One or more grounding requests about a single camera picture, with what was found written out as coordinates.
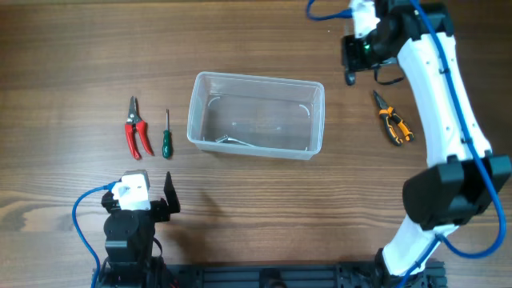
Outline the silver metal wrench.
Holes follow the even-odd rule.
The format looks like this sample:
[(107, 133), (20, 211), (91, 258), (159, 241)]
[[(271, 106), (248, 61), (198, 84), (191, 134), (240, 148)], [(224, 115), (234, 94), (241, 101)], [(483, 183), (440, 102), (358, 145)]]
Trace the silver metal wrench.
[(249, 144), (248, 142), (244, 142), (244, 141), (238, 140), (236, 138), (229, 137), (228, 135), (223, 135), (223, 136), (217, 138), (215, 141), (216, 141), (216, 143), (236, 143), (236, 144), (243, 145), (243, 146), (254, 147), (253, 144)]

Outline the orange black pliers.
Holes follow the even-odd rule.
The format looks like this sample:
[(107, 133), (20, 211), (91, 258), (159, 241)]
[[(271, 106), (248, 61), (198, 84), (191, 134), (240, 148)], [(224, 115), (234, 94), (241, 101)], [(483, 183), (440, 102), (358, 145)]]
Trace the orange black pliers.
[(397, 135), (392, 123), (400, 129), (407, 142), (412, 142), (414, 140), (414, 134), (404, 120), (398, 115), (396, 109), (389, 106), (375, 90), (373, 91), (373, 96), (377, 107), (379, 108), (378, 115), (383, 122), (384, 131), (391, 143), (395, 146), (401, 146), (403, 144), (403, 140)]

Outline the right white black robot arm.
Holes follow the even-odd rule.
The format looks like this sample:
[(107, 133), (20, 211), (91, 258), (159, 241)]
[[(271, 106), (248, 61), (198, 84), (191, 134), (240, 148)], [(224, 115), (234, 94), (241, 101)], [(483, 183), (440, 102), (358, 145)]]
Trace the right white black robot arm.
[(496, 250), (506, 236), (498, 192), (511, 175), (511, 161), (493, 153), (467, 97), (456, 56), (454, 27), (441, 3), (352, 1), (347, 12), (354, 33), (342, 40), (346, 82), (359, 71), (395, 63), (414, 94), (426, 141), (427, 168), (402, 189), (406, 216), (382, 249), (383, 271), (405, 278), (449, 234), (494, 206)]

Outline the black red handled screwdriver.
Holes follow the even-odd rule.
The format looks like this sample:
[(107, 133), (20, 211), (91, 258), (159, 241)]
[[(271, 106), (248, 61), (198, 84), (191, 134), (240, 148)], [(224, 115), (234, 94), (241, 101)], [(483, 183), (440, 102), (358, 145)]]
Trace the black red handled screwdriver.
[(356, 83), (356, 72), (352, 70), (345, 70), (345, 81), (348, 86), (353, 86)]

